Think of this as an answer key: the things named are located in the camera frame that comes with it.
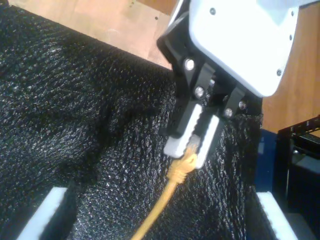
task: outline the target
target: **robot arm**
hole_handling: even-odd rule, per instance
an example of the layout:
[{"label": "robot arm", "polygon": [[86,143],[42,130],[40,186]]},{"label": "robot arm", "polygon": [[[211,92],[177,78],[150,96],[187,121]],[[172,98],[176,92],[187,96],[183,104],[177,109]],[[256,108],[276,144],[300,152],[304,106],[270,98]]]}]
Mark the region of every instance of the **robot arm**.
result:
[{"label": "robot arm", "polygon": [[[309,2],[178,1],[157,41],[176,82],[166,155],[181,158],[191,136],[197,135],[196,167],[201,168],[222,128],[221,119],[230,120],[243,110],[246,94],[262,98],[275,93],[293,45],[299,5]],[[203,108],[210,84],[222,100]]]}]

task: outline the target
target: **black mesh material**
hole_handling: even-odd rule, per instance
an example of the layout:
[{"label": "black mesh material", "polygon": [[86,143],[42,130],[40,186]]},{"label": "black mesh material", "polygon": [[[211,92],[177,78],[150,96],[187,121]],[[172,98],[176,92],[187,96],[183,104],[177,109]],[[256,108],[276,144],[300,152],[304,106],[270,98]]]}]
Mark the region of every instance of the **black mesh material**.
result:
[{"label": "black mesh material", "polygon": [[[0,231],[73,180],[68,238],[130,239],[167,183],[172,73],[13,6],[0,6],[0,41]],[[246,238],[261,119],[225,122],[146,239]]]}]

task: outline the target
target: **white plastic piece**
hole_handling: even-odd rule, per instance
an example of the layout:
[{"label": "white plastic piece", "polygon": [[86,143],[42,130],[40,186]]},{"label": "white plastic piece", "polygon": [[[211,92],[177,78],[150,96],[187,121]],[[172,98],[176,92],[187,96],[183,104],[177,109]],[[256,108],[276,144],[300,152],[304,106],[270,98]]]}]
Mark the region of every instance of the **white plastic piece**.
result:
[{"label": "white plastic piece", "polygon": [[276,238],[279,240],[298,240],[272,193],[258,192],[257,196]]},{"label": "white plastic piece", "polygon": [[163,149],[164,154],[175,159],[179,159],[184,155],[187,144],[191,138],[193,131],[195,130],[195,126],[197,125],[201,113],[202,106],[196,104],[192,111],[189,122],[185,128],[184,134],[180,138],[173,138],[169,136]]},{"label": "white plastic piece", "polygon": [[263,4],[269,8],[294,8],[311,3],[316,3],[318,0],[257,0],[259,4]]},{"label": "white plastic piece", "polygon": [[196,169],[202,168],[202,166],[205,164],[208,151],[211,146],[212,140],[215,137],[218,124],[219,124],[219,118],[216,115],[213,115],[210,120],[207,131],[205,133],[204,139],[202,141],[202,146],[197,156],[196,165],[195,165]]},{"label": "white plastic piece", "polygon": [[17,240],[38,240],[50,219],[64,199],[67,188],[53,187],[32,218],[28,221]]},{"label": "white plastic piece", "polygon": [[189,34],[201,52],[238,82],[267,97],[284,74],[298,11],[268,8],[255,0],[191,0]]},{"label": "white plastic piece", "polygon": [[178,0],[176,2],[175,7],[171,13],[171,18],[168,26],[170,26],[176,20],[183,3],[184,3],[184,0]]}]

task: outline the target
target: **yellow cable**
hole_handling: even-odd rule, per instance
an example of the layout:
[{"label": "yellow cable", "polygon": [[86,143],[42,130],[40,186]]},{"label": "yellow cable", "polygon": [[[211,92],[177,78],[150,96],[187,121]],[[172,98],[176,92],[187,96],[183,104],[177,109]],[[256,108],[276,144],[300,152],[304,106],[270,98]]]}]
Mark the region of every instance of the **yellow cable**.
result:
[{"label": "yellow cable", "polygon": [[194,151],[194,148],[189,147],[185,151],[185,155],[181,160],[174,160],[172,162],[167,174],[169,182],[152,211],[149,213],[148,217],[144,220],[143,224],[139,227],[131,240],[141,240],[145,236],[152,224],[157,220],[160,213],[166,207],[178,184],[182,184],[185,181],[187,174],[196,168],[197,155]]}]

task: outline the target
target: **wooden surface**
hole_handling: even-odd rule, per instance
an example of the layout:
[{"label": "wooden surface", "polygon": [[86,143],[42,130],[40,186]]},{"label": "wooden surface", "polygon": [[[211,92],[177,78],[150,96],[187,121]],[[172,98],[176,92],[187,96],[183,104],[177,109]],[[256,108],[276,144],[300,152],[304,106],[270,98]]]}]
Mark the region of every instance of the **wooden surface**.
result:
[{"label": "wooden surface", "polygon": [[170,15],[174,9],[177,0],[137,0],[138,2],[145,4],[153,9]]},{"label": "wooden surface", "polygon": [[[167,28],[170,17],[164,13],[172,11],[176,0],[9,2],[170,68],[156,46],[156,39]],[[320,114],[320,3],[300,10],[283,80],[275,95],[264,99],[263,112],[263,128],[275,133]]]},{"label": "wooden surface", "polygon": [[124,51],[171,68],[156,46],[170,17],[132,0],[9,0]]},{"label": "wooden surface", "polygon": [[320,3],[300,9],[283,79],[263,100],[263,112],[263,128],[271,132],[320,114]]}]

